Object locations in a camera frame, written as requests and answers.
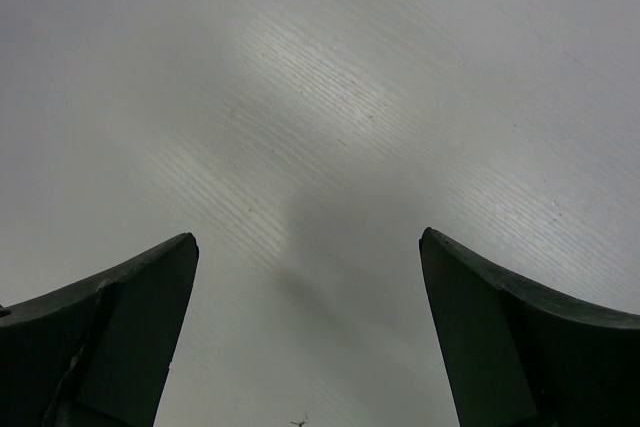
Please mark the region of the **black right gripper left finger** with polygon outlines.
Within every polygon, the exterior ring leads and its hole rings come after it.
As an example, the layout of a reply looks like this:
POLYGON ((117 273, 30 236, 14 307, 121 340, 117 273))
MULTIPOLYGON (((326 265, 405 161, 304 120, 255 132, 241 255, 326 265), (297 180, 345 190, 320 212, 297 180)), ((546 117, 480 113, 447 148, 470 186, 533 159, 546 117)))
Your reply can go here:
POLYGON ((2 308, 2 425, 153 425, 198 259, 183 233, 2 308))

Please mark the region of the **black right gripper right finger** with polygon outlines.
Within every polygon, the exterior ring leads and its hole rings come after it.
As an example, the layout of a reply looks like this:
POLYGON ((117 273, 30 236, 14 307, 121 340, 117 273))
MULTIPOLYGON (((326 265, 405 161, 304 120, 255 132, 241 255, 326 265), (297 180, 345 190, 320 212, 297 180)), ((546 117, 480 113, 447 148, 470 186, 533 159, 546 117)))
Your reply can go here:
POLYGON ((432 228, 419 249, 460 425, 638 425, 637 315, 528 279, 432 228))

